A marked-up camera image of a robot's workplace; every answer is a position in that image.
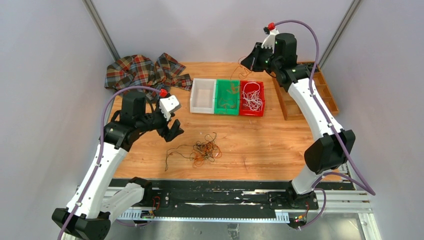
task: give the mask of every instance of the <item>white wall panel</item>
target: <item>white wall panel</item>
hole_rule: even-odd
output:
[[[316,31],[322,50],[351,0],[94,0],[121,57],[155,60],[166,52],[184,62],[236,62],[266,35],[270,22],[296,19]],[[314,39],[295,23],[278,30],[295,34],[299,60],[315,59]]]
[[[95,154],[113,59],[80,0],[0,5],[0,238],[52,240]]]
[[[323,72],[384,240],[422,239],[424,3],[365,0]]]

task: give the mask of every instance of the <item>wooden table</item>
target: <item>wooden table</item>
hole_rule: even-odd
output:
[[[228,62],[184,64],[184,73],[189,73],[192,78],[209,79],[230,79],[239,66]],[[242,72],[237,69],[232,79],[238,79],[238,73]],[[147,132],[134,143],[114,177],[251,181],[289,181],[295,178],[305,165],[305,150],[313,143],[311,130],[305,120],[284,120],[273,79],[269,75],[252,72],[247,79],[263,82],[263,117],[190,113],[190,92],[173,87],[171,93],[182,106],[175,113],[175,119],[179,119],[185,132],[171,142],[165,142],[156,131]],[[112,113],[121,109],[121,104],[122,99],[117,97]],[[191,161],[173,154],[168,158],[169,167],[165,171],[168,149],[182,144],[193,145],[196,141],[204,142],[205,135],[213,135],[214,132],[217,133],[215,143],[222,151],[221,158],[193,168]],[[330,181],[340,180],[337,176],[327,178]]]

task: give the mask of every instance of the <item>wooden tray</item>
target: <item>wooden tray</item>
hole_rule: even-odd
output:
[[[311,62],[299,62],[299,64],[308,64]],[[337,116],[339,114],[339,108],[337,107],[336,102],[334,101],[334,97],[330,91],[330,88],[327,85],[326,79],[321,72],[319,66],[317,66],[318,71],[315,71],[313,75],[313,80],[315,81],[316,89],[318,90],[319,95],[327,106],[328,110],[331,112],[333,116]],[[300,120],[305,119],[302,114],[301,109],[295,102],[295,100],[289,95],[288,92],[284,90],[283,87],[277,82],[277,79],[272,78],[275,86],[275,90],[278,96],[279,104],[281,106],[282,114],[284,115],[285,120]]]

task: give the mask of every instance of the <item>checkered fabric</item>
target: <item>checkered fabric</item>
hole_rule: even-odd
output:
[[[107,67],[104,87],[118,91],[130,86],[146,86],[169,91],[172,86],[190,91],[193,84],[190,75],[180,75],[185,68],[166,53],[155,64],[142,55],[126,56]],[[150,100],[156,98],[155,92],[145,93]]]

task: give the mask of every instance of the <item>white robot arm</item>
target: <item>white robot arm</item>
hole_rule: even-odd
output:
[[[177,98],[168,93],[165,98],[159,99],[156,110],[146,113],[146,95],[143,92],[130,91],[123,96],[122,110],[117,111],[111,122],[104,127],[104,142],[97,146],[95,157],[81,186],[66,208],[56,208],[52,215],[59,227],[66,225],[65,239],[69,239],[71,235],[84,240],[103,240],[118,216],[132,205],[152,198],[152,184],[134,177],[116,195],[103,201],[116,169],[141,135],[157,130],[169,142],[184,132],[177,119],[171,129],[168,128],[171,117],[180,107]]]
[[[297,40],[291,33],[277,33],[273,23],[264,27],[269,36],[263,43],[257,42],[252,52],[241,61],[241,65],[253,72],[274,73],[275,78],[286,92],[296,101],[312,131],[314,143],[305,151],[306,165],[300,174],[291,181],[287,189],[287,201],[293,207],[304,204],[313,193],[314,185],[323,176],[340,165],[347,158],[331,127],[341,137],[350,153],[355,142],[352,130],[344,130],[334,119],[320,97],[312,81],[313,95],[310,90],[310,69],[305,64],[297,64]],[[318,101],[332,123],[324,116],[317,105]]]

